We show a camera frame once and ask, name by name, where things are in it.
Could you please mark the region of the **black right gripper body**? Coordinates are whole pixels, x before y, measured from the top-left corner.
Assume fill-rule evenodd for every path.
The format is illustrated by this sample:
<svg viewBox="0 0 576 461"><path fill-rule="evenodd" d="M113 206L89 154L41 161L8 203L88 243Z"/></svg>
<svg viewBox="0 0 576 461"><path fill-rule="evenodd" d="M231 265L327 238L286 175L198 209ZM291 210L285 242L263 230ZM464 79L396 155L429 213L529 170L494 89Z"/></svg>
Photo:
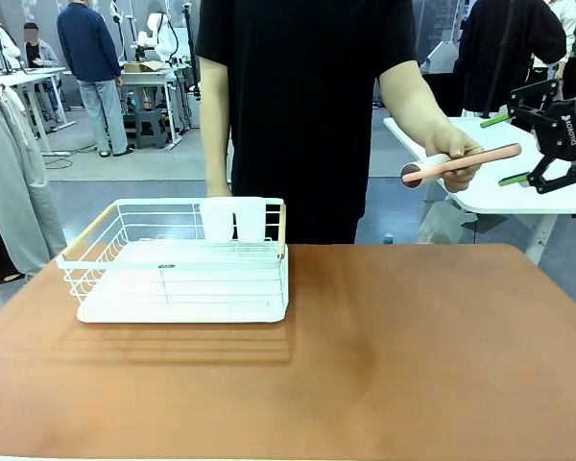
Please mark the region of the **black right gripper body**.
<svg viewBox="0 0 576 461"><path fill-rule="evenodd" d="M535 137L540 153L576 160L576 97L553 101L536 112Z"/></svg>

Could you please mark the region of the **person's left hand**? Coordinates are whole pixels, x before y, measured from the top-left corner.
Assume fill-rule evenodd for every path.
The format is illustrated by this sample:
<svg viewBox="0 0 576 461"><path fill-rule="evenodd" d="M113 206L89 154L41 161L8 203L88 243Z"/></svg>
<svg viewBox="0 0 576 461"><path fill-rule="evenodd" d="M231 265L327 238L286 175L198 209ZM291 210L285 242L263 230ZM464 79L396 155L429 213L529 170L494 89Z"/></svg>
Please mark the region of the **person's left hand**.
<svg viewBox="0 0 576 461"><path fill-rule="evenodd" d="M445 154L451 158L470 157L484 151L482 146L456 127L446 124L433 129L424 144L425 153L431 157ZM457 193L468 189L479 166L453 170L443 174L445 189Z"/></svg>

